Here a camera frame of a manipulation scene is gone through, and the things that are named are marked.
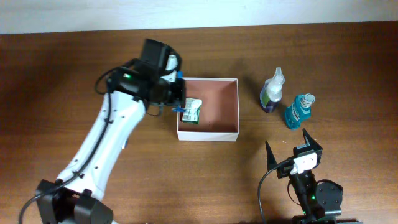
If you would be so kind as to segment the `green white soap packet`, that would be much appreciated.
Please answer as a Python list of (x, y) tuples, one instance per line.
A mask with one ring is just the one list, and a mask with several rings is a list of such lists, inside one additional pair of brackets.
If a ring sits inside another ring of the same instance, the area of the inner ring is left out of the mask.
[(198, 124), (202, 103), (201, 99), (186, 98), (185, 111), (182, 113), (181, 122)]

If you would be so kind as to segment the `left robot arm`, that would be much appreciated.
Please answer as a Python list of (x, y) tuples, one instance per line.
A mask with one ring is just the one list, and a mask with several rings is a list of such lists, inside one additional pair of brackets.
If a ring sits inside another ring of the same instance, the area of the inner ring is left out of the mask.
[(90, 132), (55, 182), (40, 181), (18, 222), (35, 202), (42, 223), (114, 223), (114, 212), (102, 202), (109, 176), (149, 106), (184, 105), (181, 65), (171, 46), (146, 39), (139, 58), (102, 74), (104, 100)]

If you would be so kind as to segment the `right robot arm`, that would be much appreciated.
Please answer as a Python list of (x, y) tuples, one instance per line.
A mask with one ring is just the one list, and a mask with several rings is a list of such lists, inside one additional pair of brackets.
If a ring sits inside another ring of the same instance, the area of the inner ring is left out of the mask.
[(257, 199), (261, 199), (261, 186), (264, 179), (273, 171), (277, 178), (289, 178), (288, 186), (294, 188), (298, 205), (303, 214), (292, 218), (292, 223), (336, 223), (341, 215), (343, 188), (341, 185), (322, 179), (317, 181), (312, 170), (320, 165), (323, 148), (303, 129), (305, 143), (293, 148), (293, 156), (278, 163), (268, 142), (267, 172), (257, 188)]

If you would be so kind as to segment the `pink cardboard box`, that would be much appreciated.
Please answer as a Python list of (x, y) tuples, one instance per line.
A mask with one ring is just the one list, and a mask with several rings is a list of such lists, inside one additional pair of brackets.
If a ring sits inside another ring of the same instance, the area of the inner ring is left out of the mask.
[(236, 78), (185, 78), (189, 98), (202, 100), (197, 124), (177, 114), (180, 141), (235, 142), (239, 136), (239, 87)]

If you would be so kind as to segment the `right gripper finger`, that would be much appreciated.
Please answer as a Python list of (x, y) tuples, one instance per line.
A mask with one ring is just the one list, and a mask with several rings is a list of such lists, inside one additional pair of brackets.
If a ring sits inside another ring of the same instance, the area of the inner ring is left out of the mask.
[(314, 138), (309, 135), (308, 131), (306, 129), (302, 129), (303, 131), (303, 136), (304, 140), (306, 142), (306, 147), (304, 149), (305, 152), (315, 152), (317, 154), (317, 164), (320, 164), (320, 160), (322, 158), (323, 154), (323, 148), (319, 143), (314, 140)]
[(276, 165), (277, 165), (277, 161), (274, 157), (274, 154), (272, 152), (272, 149), (268, 143), (268, 141), (265, 141), (265, 145), (266, 145), (266, 152), (267, 152), (267, 170), (272, 170)]

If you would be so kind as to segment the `teal mouthwash bottle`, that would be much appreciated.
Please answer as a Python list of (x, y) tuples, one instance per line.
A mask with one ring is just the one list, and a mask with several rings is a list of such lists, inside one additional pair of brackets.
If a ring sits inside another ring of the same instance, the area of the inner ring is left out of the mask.
[(289, 129), (298, 129), (311, 115), (311, 106), (315, 102), (315, 96), (307, 93), (297, 95), (293, 103), (284, 111), (284, 119)]

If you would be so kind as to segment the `purple foam soap bottle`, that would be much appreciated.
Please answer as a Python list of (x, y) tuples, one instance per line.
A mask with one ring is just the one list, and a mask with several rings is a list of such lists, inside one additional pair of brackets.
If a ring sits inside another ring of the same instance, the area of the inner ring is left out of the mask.
[(284, 82), (285, 78), (280, 67), (275, 69), (275, 74), (272, 78), (264, 82), (259, 99), (261, 108), (266, 113), (273, 112), (282, 99), (282, 85)]

